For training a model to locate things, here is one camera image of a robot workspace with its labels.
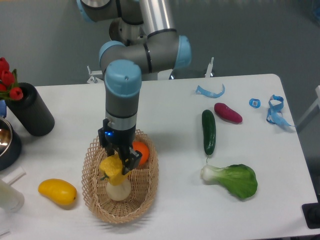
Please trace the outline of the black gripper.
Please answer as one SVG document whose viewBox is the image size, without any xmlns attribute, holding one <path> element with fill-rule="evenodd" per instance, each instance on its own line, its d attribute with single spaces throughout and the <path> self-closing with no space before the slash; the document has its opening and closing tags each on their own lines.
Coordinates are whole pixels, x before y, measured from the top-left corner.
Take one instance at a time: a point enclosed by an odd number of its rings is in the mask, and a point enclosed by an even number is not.
<svg viewBox="0 0 320 240">
<path fill-rule="evenodd" d="M 110 123 L 107 118 L 102 121 L 102 128 L 98 130 L 99 144 L 108 153 L 111 150 L 118 152 L 122 161 L 122 174 L 126 175 L 138 167 L 142 158 L 142 153 L 132 147 L 136 126 L 126 130 L 117 130 L 112 128 Z"/>
</svg>

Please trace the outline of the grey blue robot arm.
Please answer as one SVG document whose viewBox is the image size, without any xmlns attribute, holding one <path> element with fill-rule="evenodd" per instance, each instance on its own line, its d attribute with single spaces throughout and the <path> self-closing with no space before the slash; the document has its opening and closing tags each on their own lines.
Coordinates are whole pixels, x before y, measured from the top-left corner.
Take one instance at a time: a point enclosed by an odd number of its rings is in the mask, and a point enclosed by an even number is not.
<svg viewBox="0 0 320 240">
<path fill-rule="evenodd" d="M 132 146 L 142 76 L 187 67 L 190 42 L 177 33 L 167 0 L 79 0 L 77 5 L 88 21 L 111 20 L 110 41 L 99 50 L 105 119 L 98 136 L 107 154 L 118 153 L 127 174 L 142 157 Z"/>
</svg>

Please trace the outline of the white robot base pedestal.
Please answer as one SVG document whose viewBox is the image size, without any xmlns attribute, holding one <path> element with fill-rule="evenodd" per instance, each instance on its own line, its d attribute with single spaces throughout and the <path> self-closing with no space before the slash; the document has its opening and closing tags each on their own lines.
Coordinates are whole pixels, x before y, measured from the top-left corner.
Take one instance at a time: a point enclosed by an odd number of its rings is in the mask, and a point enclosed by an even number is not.
<svg viewBox="0 0 320 240">
<path fill-rule="evenodd" d="M 111 22 L 109 37 L 112 41 L 121 42 L 125 46 L 144 44 L 147 41 L 144 24 L 129 24 L 122 18 Z"/>
</svg>

